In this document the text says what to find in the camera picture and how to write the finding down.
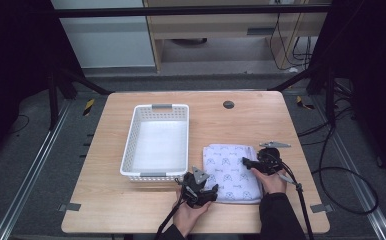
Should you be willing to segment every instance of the wooden table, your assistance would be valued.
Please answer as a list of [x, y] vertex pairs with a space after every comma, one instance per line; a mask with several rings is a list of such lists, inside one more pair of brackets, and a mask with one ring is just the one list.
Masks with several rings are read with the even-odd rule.
[[[232, 109], [223, 107], [233, 101]], [[312, 229], [329, 230], [324, 212], [309, 206], [321, 200], [295, 128], [279, 92], [136, 92], [114, 93], [107, 100], [62, 230], [67, 233], [155, 233], [176, 200], [174, 182], [132, 183], [120, 174], [133, 109], [140, 104], [181, 103], [190, 108], [189, 169], [202, 167], [203, 147], [213, 143], [243, 144], [259, 150], [260, 142], [289, 143], [280, 154], [304, 189]], [[304, 231], [306, 227], [295, 187], [287, 195]], [[259, 233], [258, 205], [213, 203], [192, 233]]]

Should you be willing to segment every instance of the folded cloth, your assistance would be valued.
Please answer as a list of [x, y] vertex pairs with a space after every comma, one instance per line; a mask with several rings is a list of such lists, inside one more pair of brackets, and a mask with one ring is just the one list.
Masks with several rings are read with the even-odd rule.
[[256, 160], [251, 146], [211, 144], [203, 148], [203, 171], [209, 174], [205, 190], [218, 184], [220, 203], [259, 203], [262, 198], [261, 183], [242, 163], [242, 158]]

